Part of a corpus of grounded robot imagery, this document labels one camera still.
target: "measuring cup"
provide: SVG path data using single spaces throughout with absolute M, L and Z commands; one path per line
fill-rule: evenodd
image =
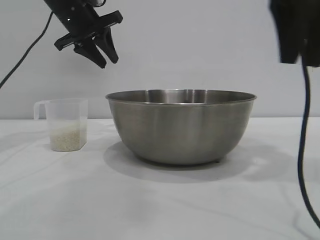
M 87 143 L 88 100 L 82 98 L 39 101 L 34 104 L 34 119 L 39 119 L 40 106 L 45 114 L 53 151 L 80 150 Z

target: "metal mixing bowl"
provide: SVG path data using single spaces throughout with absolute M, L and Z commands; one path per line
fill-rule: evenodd
M 216 90 L 138 90 L 106 96 L 123 143 L 173 165 L 211 162 L 242 138 L 256 96 Z

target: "black cable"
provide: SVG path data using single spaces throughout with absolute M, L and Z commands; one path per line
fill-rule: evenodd
M 3 85 L 6 83 L 6 81 L 14 74 L 14 72 L 20 67 L 20 65 L 23 63 L 23 61 L 26 59 L 28 54 L 30 53 L 31 49 L 42 39 L 42 37 L 45 35 L 46 31 L 48 30 L 49 24 L 51 22 L 52 16 L 54 15 L 53 12 L 50 13 L 48 22 L 45 25 L 44 30 L 42 31 L 41 35 L 30 45 L 30 47 L 26 50 L 22 58 L 18 61 L 18 63 L 14 66 L 14 68 L 5 76 L 5 78 L 0 82 L 0 89 L 3 87 Z
M 303 71 L 304 84 L 305 84 L 305 106 L 304 106 L 304 114 L 303 114 L 303 120 L 302 120 L 302 126 L 301 126 L 297 171 L 298 171 L 299 186 L 300 186 L 302 198 L 306 206 L 306 209 L 308 210 L 315 224 L 318 226 L 318 228 L 320 228 L 320 220 L 310 203 L 308 193 L 306 190 L 305 178 L 304 178 L 304 155 L 305 155 L 306 136 L 307 136 L 307 128 L 308 128 L 308 120 L 310 115 L 310 104 L 311 104 L 310 77 L 309 77 L 309 72 L 308 72 L 308 67 L 306 64 L 306 58 L 305 58 L 304 52 L 305 51 L 303 50 L 301 54 L 301 59 L 302 59 L 302 71 Z

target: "bowl base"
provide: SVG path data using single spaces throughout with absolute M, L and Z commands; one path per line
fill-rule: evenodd
M 163 163 L 163 162 L 158 162 L 158 161 L 154 161 L 154 160 L 149 160 L 149 159 L 145 159 L 137 154 L 134 154 L 134 156 L 139 159 L 140 161 L 149 164 L 149 165 L 153 165 L 156 167 L 161 167 L 161 168 L 194 168 L 194 167 L 201 167 L 201 166 L 206 166 L 206 165 L 211 165 L 211 164 L 219 164 L 222 160 L 222 158 L 218 158 L 215 160 L 209 160 L 203 163 L 194 163 L 194 164 L 170 164 L 170 163 Z

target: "white table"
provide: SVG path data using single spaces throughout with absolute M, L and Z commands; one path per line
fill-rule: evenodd
M 299 118 L 252 118 L 218 164 L 167 169 L 136 160 L 112 120 L 88 143 L 53 152 L 44 120 L 0 121 L 0 240 L 313 240 L 300 194 Z M 305 154 L 320 215 L 320 118 Z

